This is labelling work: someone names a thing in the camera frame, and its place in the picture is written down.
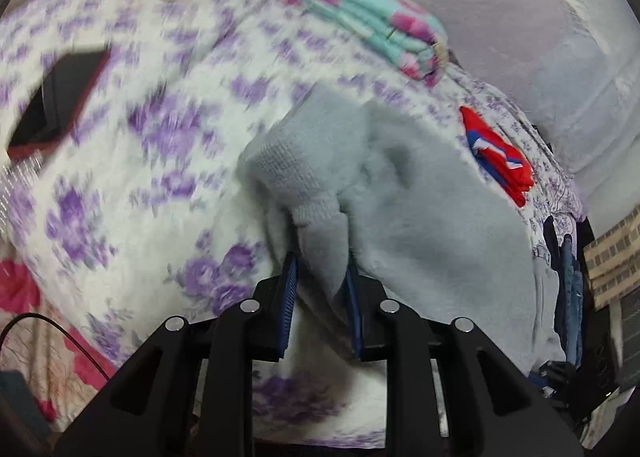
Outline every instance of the folded blanket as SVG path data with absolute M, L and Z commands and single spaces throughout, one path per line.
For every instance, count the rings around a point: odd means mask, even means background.
M 409 0 L 286 0 L 335 21 L 414 79 L 433 86 L 449 61 L 442 24 Z
M 267 191 L 279 257 L 293 222 L 314 277 L 298 289 L 315 313 L 341 316 L 351 250 L 359 268 L 422 316 L 472 318 L 523 373 L 564 359 L 548 317 L 558 280 L 554 288 L 543 271 L 534 274 L 518 212 L 414 118 L 372 101 L 358 107 L 316 85 L 252 140 L 239 170 Z
M 527 202 L 524 193 L 534 185 L 529 161 L 520 150 L 503 141 L 471 108 L 461 106 L 460 113 L 466 128 L 466 140 L 478 164 L 522 208 Z

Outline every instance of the bed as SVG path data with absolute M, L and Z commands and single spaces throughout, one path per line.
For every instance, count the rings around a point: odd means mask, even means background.
M 350 34 L 281 0 L 32 0 L 0 21 L 2 140 L 55 58 L 105 43 L 111 60 L 81 119 L 33 187 L 14 192 L 10 220 L 11 241 L 43 293 L 28 307 L 62 316 L 114 367 L 167 316 L 218 314 L 277 271 L 234 167 L 247 142 L 318 80 L 417 116 L 455 145 L 471 176 L 514 206 L 466 145 L 458 107 L 478 109 L 534 170 L 537 184 L 519 209 L 533 252 L 548 256 L 549 215 L 559 238 L 574 235 L 584 215 L 572 181 L 496 88 L 450 64 L 428 90 Z M 215 292 L 207 289 L 212 273 L 225 279 Z M 45 332 L 59 347 L 55 357 L 17 357 L 38 347 L 25 346 L 29 336 L 19 331 L 2 364 L 42 366 L 33 386 L 63 429 L 100 380 Z M 383 445 L 383 373 L 327 338 L 326 326 L 296 307 L 287 360 L 255 367 L 257 437 Z M 77 393 L 51 383 L 73 383 Z
M 461 65 L 523 109 L 574 177 L 596 236 L 640 199 L 638 0 L 414 0 Z

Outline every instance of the gray fleece cloth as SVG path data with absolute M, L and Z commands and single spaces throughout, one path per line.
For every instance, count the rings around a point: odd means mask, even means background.
M 315 279 L 301 289 L 312 310 L 339 314 L 351 250 L 361 270 L 421 316 L 468 316 L 523 373 L 545 360 L 542 306 L 556 298 L 537 291 L 520 216 L 414 118 L 316 85 L 247 146 L 239 170 L 267 193 L 279 256 L 296 240 L 283 216 L 292 222 Z

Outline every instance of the purple floral bedsheet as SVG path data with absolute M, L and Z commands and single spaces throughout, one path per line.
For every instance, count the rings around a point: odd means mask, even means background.
M 0 20 L 0 138 L 65 52 L 111 44 L 77 126 L 33 187 L 16 188 L 12 241 L 71 325 L 115 365 L 169 315 L 199 321 L 249 296 L 278 270 L 260 202 L 238 180 L 239 153 L 323 80 L 377 98 L 449 140 L 475 176 L 459 116 L 468 104 L 530 160 L 520 209 L 532 249 L 548 256 L 582 214 L 571 181 L 524 114 L 491 85 L 449 65 L 425 88 L 356 37 L 280 0 L 33 0 Z M 385 379 L 354 363 L 296 307 L 286 359 L 256 363 L 258 437 L 383 445 Z

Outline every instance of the red cloth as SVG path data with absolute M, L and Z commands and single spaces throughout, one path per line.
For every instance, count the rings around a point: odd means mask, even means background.
M 0 262 L 0 310 L 20 314 L 37 309 L 40 290 L 23 263 Z
M 474 156 L 522 208 L 526 204 L 524 193 L 534 185 L 529 161 L 520 150 L 502 140 L 471 108 L 461 106 L 460 113 Z

